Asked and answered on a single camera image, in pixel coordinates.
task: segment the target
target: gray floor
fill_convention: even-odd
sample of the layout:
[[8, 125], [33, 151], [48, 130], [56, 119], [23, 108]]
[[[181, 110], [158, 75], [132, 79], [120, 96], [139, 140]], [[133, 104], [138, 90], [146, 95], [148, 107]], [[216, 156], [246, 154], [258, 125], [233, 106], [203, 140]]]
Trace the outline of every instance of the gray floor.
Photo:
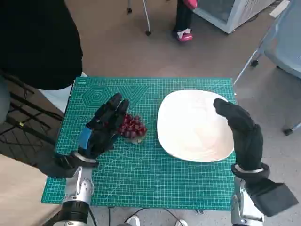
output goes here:
[[[250, 23], [226, 35], [205, 20], [194, 16], [194, 40], [179, 45], [170, 37], [176, 0], [148, 2], [153, 34], [146, 37], [146, 21], [141, 0], [133, 2], [127, 15], [126, 1], [68, 0], [78, 26], [84, 51], [84, 69], [89, 76], [107, 77], [231, 77], [235, 78], [272, 22], [265, 11]], [[281, 129], [301, 120], [301, 81], [266, 58], [248, 70], [235, 87], [238, 103], [262, 126], [263, 162], [271, 167], [271, 178], [285, 181], [301, 200], [301, 130], [285, 137]], [[99, 225], [108, 225], [105, 207], [93, 208]], [[113, 208], [111, 225], [122, 223], [133, 208]], [[190, 226], [230, 225], [230, 213], [173, 210]], [[142, 226], [173, 226], [175, 219], [163, 210], [139, 213]], [[301, 206], [266, 219], [267, 226], [296, 226]]]

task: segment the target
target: gray chair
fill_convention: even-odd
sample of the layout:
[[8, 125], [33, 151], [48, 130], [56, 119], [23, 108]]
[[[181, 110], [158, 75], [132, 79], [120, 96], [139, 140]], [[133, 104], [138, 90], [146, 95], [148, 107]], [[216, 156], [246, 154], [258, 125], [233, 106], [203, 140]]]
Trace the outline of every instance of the gray chair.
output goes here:
[[[260, 41], [247, 63], [234, 81], [237, 83], [246, 68], [256, 67], [262, 55], [269, 58], [277, 67], [301, 78], [301, 0], [291, 0], [287, 8], [275, 19], [274, 23]], [[301, 127], [301, 122], [284, 130], [290, 135]]]

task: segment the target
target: blue strap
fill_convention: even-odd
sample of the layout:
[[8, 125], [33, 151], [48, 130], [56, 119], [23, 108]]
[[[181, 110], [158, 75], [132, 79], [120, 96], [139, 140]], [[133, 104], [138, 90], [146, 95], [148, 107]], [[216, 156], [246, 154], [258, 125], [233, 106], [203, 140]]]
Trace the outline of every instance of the blue strap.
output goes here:
[[83, 149], [87, 149], [88, 141], [90, 139], [92, 130], [85, 127], [81, 131], [80, 137], [79, 137], [79, 146]]

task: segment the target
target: black glove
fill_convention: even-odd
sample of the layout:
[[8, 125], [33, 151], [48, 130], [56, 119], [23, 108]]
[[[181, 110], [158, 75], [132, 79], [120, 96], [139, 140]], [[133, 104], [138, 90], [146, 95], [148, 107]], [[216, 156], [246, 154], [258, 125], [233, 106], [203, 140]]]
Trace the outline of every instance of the black glove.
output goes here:
[[255, 206], [270, 217], [296, 205], [298, 200], [286, 184], [268, 179], [269, 166], [261, 162], [261, 129], [250, 114], [242, 107], [219, 98], [215, 99], [214, 107], [219, 115], [227, 118], [233, 132], [236, 164], [232, 165], [232, 172], [246, 182], [247, 192]]
[[260, 126], [238, 105], [217, 98], [214, 107], [219, 115], [226, 117], [232, 129], [236, 163], [243, 170], [260, 169], [263, 147]]
[[113, 148], [122, 125], [129, 102], [122, 100], [120, 93], [112, 96], [95, 113], [94, 118], [86, 124], [79, 137], [78, 152], [89, 159], [96, 159], [105, 151]]
[[66, 156], [54, 150], [41, 150], [33, 166], [52, 178], [73, 177], [78, 166], [96, 167], [96, 158], [112, 149], [117, 139], [117, 128], [128, 108], [128, 100], [121, 100], [121, 94], [117, 93], [96, 111], [94, 118], [82, 130], [77, 152]]

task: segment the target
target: white plate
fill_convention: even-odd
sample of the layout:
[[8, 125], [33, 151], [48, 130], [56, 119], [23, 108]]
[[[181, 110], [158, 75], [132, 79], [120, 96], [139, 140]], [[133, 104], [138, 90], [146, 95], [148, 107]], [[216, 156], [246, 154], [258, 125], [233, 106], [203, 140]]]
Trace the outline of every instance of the white plate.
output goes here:
[[224, 97], [201, 90], [180, 90], [161, 103], [157, 131], [170, 155], [188, 161], [213, 162], [227, 158], [234, 148], [227, 120], [213, 106]]

